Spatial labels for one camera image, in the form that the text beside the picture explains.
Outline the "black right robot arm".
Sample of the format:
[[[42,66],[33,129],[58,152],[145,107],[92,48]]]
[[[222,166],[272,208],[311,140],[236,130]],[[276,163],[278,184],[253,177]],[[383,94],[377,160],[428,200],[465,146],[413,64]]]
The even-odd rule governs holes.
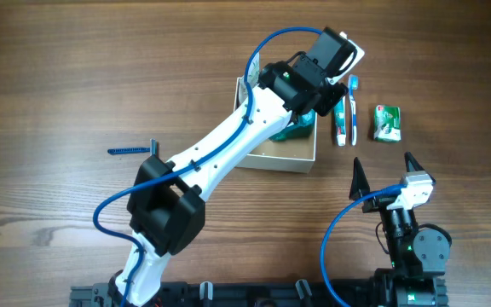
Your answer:
[[[395,192],[362,201],[364,213],[377,212],[386,239],[389,269],[376,269],[367,280],[349,287],[352,306],[448,306],[446,273],[452,238],[432,223],[417,222],[414,209],[426,204],[435,178],[409,152],[407,172]]]

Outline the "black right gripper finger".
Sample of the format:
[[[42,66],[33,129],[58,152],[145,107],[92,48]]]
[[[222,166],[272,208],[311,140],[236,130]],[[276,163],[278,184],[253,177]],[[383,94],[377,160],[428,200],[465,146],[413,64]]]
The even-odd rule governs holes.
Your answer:
[[[358,200],[371,193],[366,174],[358,157],[353,161],[353,177],[351,181],[349,199]]]
[[[436,179],[413,157],[411,152],[404,153],[407,172],[404,174],[405,184],[435,184]]]

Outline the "blue mouthwash bottle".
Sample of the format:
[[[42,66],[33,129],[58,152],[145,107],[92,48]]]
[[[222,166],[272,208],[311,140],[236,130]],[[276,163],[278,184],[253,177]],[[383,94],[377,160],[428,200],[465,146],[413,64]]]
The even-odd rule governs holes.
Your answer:
[[[272,135],[269,140],[271,142],[284,142],[291,139],[307,138],[315,128],[316,113],[314,110],[301,115],[296,122],[290,123],[281,132]]]

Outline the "blue disposable razor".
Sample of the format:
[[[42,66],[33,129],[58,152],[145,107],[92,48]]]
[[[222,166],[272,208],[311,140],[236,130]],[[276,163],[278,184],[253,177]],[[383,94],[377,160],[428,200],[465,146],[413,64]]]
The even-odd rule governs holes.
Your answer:
[[[109,148],[107,153],[110,155],[122,155],[122,154],[144,154],[149,153],[151,155],[157,155],[159,149],[159,143],[155,139],[149,141],[148,147],[132,147],[132,148]]]

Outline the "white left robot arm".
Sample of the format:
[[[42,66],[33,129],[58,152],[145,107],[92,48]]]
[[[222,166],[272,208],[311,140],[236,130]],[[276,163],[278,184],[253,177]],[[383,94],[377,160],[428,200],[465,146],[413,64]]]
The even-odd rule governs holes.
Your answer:
[[[217,128],[191,148],[163,161],[147,158],[129,198],[133,247],[110,296],[121,306],[144,306],[161,288],[170,257],[182,251],[205,225],[205,205],[218,183],[253,149],[298,117],[328,115],[347,93],[340,83],[364,56],[343,33],[327,27],[307,52],[269,63],[258,78],[243,77],[246,99]]]

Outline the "white leaf-print tube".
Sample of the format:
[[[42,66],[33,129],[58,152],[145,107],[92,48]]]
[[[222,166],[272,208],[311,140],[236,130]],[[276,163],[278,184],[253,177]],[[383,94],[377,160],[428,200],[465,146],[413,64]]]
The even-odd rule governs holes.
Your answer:
[[[257,83],[258,83],[258,76],[260,73],[260,55],[256,54],[253,57],[253,60],[248,68],[248,73],[247,73],[247,81],[251,88],[253,89]],[[242,77],[237,79],[237,86],[236,86],[236,101],[235,101],[235,106],[239,107],[247,98],[247,89],[246,85],[242,80]]]

